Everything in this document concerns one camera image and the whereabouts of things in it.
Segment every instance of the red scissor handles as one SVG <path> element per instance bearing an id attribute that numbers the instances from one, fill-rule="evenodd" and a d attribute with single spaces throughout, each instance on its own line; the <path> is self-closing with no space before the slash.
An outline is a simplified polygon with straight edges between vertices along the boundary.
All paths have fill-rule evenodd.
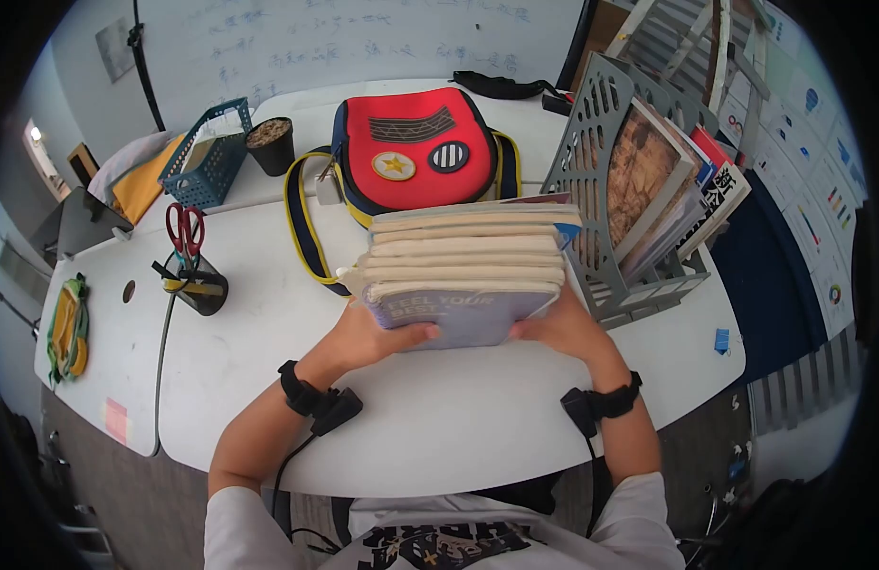
<path id="1" fill-rule="evenodd" d="M 176 214 L 173 224 L 170 223 L 171 210 Z M 194 214 L 196 217 L 198 224 L 197 238 L 192 237 L 192 220 L 190 214 Z M 173 246 L 181 255 L 188 255 L 189 257 L 197 256 L 198 250 L 202 246 L 202 242 L 205 241 L 205 220 L 202 219 L 202 212 L 195 206 L 190 206 L 189 208 L 184 209 L 183 205 L 179 202 L 173 202 L 167 207 L 167 234 L 170 237 Z"/>

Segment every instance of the teal plastic basket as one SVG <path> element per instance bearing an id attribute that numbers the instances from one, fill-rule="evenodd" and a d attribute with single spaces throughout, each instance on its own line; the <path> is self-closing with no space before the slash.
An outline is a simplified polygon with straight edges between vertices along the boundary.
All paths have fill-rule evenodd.
<path id="1" fill-rule="evenodd" d="M 243 132 L 217 139 L 199 166 L 189 172 L 180 173 L 198 129 L 233 109 L 240 113 Z M 251 130 L 250 107 L 246 97 L 232 99 L 205 111 L 164 167 L 160 179 L 164 193 L 173 196 L 184 207 L 195 206 L 204 210 L 220 206 L 243 164 L 243 159 L 246 158 L 246 134 Z"/>

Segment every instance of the doorway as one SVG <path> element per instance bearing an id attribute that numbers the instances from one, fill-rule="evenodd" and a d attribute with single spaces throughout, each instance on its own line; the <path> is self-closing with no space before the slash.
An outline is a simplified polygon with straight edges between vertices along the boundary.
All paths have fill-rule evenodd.
<path id="1" fill-rule="evenodd" d="M 24 149 L 28 151 L 35 170 L 40 174 L 47 190 L 56 198 L 63 201 L 72 191 L 63 177 L 59 175 L 57 166 L 53 163 L 44 146 L 44 135 L 35 125 L 34 119 L 29 119 L 22 133 Z"/>

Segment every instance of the hand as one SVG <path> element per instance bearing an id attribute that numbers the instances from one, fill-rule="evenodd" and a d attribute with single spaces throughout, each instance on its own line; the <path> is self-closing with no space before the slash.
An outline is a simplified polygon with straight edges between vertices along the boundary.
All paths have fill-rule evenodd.
<path id="1" fill-rule="evenodd" d="M 298 379 L 325 390 L 349 371 L 442 335 L 433 323 L 385 329 L 362 303 L 352 306 L 355 300 L 351 297 L 334 327 L 297 363 Z"/>
<path id="2" fill-rule="evenodd" d="M 598 391 L 629 384 L 629 369 L 613 339 L 588 314 L 569 284 L 543 318 L 529 318 L 512 325 L 510 338 L 537 340 L 548 347 L 582 360 Z"/>

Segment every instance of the desk hole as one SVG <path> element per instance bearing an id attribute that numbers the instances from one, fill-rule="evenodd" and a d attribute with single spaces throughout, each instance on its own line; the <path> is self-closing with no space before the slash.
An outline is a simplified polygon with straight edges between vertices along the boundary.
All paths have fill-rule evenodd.
<path id="1" fill-rule="evenodd" d="M 132 299 L 132 294 L 136 292 L 136 282 L 129 281 L 125 287 L 123 287 L 123 303 L 128 303 L 130 299 Z"/>

